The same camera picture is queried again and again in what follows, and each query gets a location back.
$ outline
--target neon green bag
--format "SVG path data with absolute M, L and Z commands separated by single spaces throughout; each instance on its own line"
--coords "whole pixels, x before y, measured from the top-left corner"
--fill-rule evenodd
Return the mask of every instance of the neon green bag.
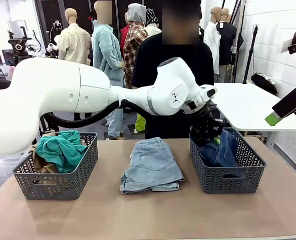
M 138 132 L 142 132 L 146 129 L 146 120 L 141 116 L 141 115 L 137 115 L 137 121 L 135 124 L 135 129 Z

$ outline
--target gray hoodie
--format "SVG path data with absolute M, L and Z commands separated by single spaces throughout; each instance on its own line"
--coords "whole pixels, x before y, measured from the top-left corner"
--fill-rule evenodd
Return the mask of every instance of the gray hoodie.
M 146 6 L 132 3 L 128 6 L 128 21 L 146 22 Z

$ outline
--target white tabletop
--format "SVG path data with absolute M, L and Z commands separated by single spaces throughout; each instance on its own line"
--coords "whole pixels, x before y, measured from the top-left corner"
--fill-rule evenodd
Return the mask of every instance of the white tabletop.
M 264 119 L 273 112 L 280 98 L 253 84 L 215 83 L 218 89 L 213 102 L 229 123 L 239 131 L 296 131 L 296 115 L 292 114 L 276 126 Z

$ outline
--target white shirt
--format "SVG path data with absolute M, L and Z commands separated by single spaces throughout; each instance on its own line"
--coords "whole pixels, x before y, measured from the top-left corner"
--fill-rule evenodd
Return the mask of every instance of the white shirt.
M 219 46 L 221 35 L 217 31 L 216 25 L 209 22 L 206 30 L 204 31 L 203 42 L 208 45 L 212 53 L 213 71 L 219 74 Z
M 90 34 L 76 23 L 72 23 L 60 34 L 59 59 L 87 64 L 90 45 Z
M 162 30 L 157 28 L 157 24 L 155 23 L 147 25 L 144 29 L 147 31 L 149 37 L 162 33 Z

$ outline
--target basket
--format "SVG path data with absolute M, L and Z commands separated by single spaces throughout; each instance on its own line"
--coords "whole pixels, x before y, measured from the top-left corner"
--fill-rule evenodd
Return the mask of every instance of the basket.
M 28 200 L 76 200 L 82 193 L 98 160 L 97 134 L 80 133 L 88 149 L 71 173 L 37 173 L 33 167 L 32 152 L 14 170 L 13 174 Z M 40 184 L 51 181 L 53 184 Z
M 225 128 L 238 141 L 236 161 L 238 167 L 208 167 L 198 152 L 197 145 L 190 139 L 190 156 L 206 194 L 255 193 L 266 163 L 258 156 L 241 134 L 233 128 Z

